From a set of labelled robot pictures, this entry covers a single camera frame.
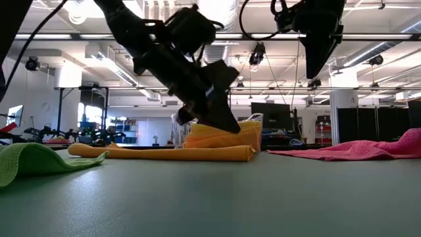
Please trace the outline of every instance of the green towel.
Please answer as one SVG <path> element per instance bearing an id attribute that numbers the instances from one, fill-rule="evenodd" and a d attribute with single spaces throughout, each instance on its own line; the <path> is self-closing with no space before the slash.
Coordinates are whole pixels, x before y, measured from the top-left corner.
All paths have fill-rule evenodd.
<path id="1" fill-rule="evenodd" d="M 86 169 L 103 162 L 103 153 L 95 159 L 62 159 L 55 151 L 40 144 L 0 145 L 0 188 L 18 175 L 57 174 Z"/>

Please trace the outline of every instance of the white column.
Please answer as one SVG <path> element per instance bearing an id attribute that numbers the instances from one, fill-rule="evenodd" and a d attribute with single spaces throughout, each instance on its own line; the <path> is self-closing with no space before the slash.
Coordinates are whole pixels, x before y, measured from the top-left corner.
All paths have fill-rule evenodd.
<path id="1" fill-rule="evenodd" d="M 82 69 L 73 64 L 65 63 L 63 67 L 55 69 L 55 86 L 68 88 L 79 87 L 82 85 Z M 56 91 L 57 108 L 59 107 L 59 91 Z M 66 132 L 70 128 L 77 129 L 78 125 L 78 104 L 80 102 L 80 90 L 73 90 L 62 101 L 61 125 L 60 130 Z M 52 124 L 52 128 L 56 129 L 57 122 Z"/>
<path id="2" fill-rule="evenodd" d="M 357 71 L 348 68 L 342 74 L 330 74 L 331 87 L 358 87 Z M 339 125 L 337 109 L 358 107 L 359 98 L 357 90 L 337 90 L 330 92 L 330 120 L 332 122 L 332 145 L 339 143 Z"/>

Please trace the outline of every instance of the cloth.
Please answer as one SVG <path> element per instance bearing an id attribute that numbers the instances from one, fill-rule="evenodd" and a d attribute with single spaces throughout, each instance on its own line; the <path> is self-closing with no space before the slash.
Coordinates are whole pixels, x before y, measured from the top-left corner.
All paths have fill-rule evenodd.
<path id="1" fill-rule="evenodd" d="M 112 159 L 162 159 L 188 161 L 248 161 L 253 155 L 253 149 L 248 145 L 226 148 L 181 148 L 181 149 L 150 149 L 134 150 L 111 144 L 108 147 L 91 147 L 85 144 L 72 144 L 68 148 L 71 155 L 81 157 L 96 157 L 108 151 L 107 158 Z"/>
<path id="2" fill-rule="evenodd" d="M 323 161 L 421 158 L 421 128 L 409 129 L 397 142 L 353 141 L 317 150 L 268 152 Z"/>
<path id="3" fill-rule="evenodd" d="M 55 151 L 40 144 L 12 144 L 0 146 L 0 188 L 10 184 L 16 176 L 57 174 L 86 169 L 98 165 L 106 153 L 96 159 L 62 159 Z"/>
<path id="4" fill-rule="evenodd" d="M 238 134 L 225 132 L 202 124 L 192 124 L 191 132 L 183 144 L 184 148 L 219 148 L 249 145 L 256 152 L 260 151 L 262 125 L 257 121 L 239 122 Z"/>

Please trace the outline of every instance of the yellow towel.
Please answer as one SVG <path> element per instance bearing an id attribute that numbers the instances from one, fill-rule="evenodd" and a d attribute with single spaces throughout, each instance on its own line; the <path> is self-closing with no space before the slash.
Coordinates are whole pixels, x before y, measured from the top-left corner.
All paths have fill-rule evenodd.
<path id="1" fill-rule="evenodd" d="M 182 148 L 182 149 L 150 149 L 134 150 L 111 144 L 108 147 L 91 147 L 85 144 L 72 144 L 68 148 L 71 155 L 85 158 L 98 157 L 109 151 L 107 158 L 112 159 L 162 159 L 188 161 L 248 161 L 253 155 L 253 149 L 248 145 L 225 148 Z"/>
<path id="2" fill-rule="evenodd" d="M 249 145 L 255 151 L 260 151 L 260 135 L 262 133 L 261 123 L 249 121 L 239 122 L 238 124 L 241 127 L 241 132 L 239 134 L 232 134 L 202 124 L 192 124 L 191 132 L 187 136 L 183 147 L 218 148 Z"/>

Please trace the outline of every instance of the monitor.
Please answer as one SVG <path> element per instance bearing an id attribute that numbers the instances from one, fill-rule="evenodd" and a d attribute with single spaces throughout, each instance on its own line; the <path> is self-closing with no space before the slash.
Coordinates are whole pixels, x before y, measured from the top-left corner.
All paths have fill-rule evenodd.
<path id="1" fill-rule="evenodd" d="M 252 103 L 251 113 L 263 114 L 263 128 L 293 130 L 293 119 L 289 105 L 275 103 Z"/>
<path id="2" fill-rule="evenodd" d="M 7 113 L 7 123 L 6 126 L 11 124 L 12 122 L 16 123 L 17 126 L 20 126 L 20 121 L 22 120 L 22 115 L 24 111 L 23 105 L 18 105 L 15 107 L 11 107 L 9 112 Z"/>

